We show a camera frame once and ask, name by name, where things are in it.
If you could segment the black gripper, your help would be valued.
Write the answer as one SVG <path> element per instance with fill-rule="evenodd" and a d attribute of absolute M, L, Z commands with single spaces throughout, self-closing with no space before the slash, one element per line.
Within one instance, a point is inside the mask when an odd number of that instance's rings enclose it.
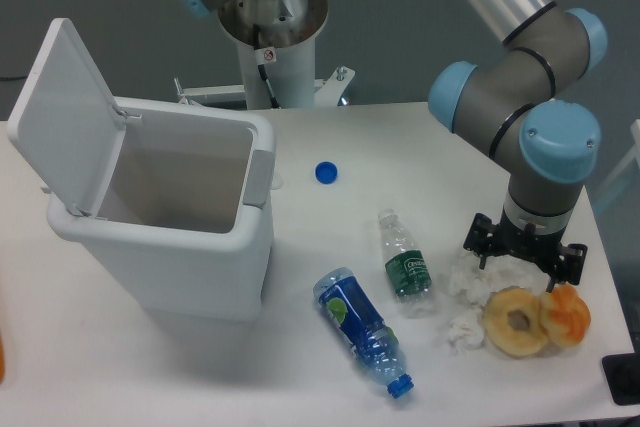
<path fill-rule="evenodd" d="M 549 277 L 545 291 L 551 293 L 560 284 L 580 284 L 588 253 L 584 244 L 561 245 L 563 234 L 563 229 L 539 234 L 533 226 L 517 227 L 505 212 L 502 212 L 499 224 L 494 224 L 482 213 L 476 213 L 463 249 L 479 259 L 480 270 L 485 269 L 489 257 L 504 255 L 542 265 L 542 270 Z"/>

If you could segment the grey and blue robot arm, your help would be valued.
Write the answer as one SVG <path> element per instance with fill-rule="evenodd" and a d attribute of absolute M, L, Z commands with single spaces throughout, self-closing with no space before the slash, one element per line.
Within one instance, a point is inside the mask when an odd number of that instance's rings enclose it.
<path fill-rule="evenodd" d="M 428 94 L 430 113 L 505 169 L 501 218 L 477 214 L 464 246 L 481 260 L 510 255 L 535 264 L 548 287 L 578 284 L 587 249 L 564 244 L 601 129 L 581 105 L 557 99 L 603 58 L 607 32 L 592 13 L 554 0 L 468 0 L 506 48 L 482 69 L 456 62 Z M 250 109 L 331 105 L 338 98 L 315 78 L 315 39 L 327 0 L 181 0 L 196 17 L 216 14 L 235 41 Z"/>

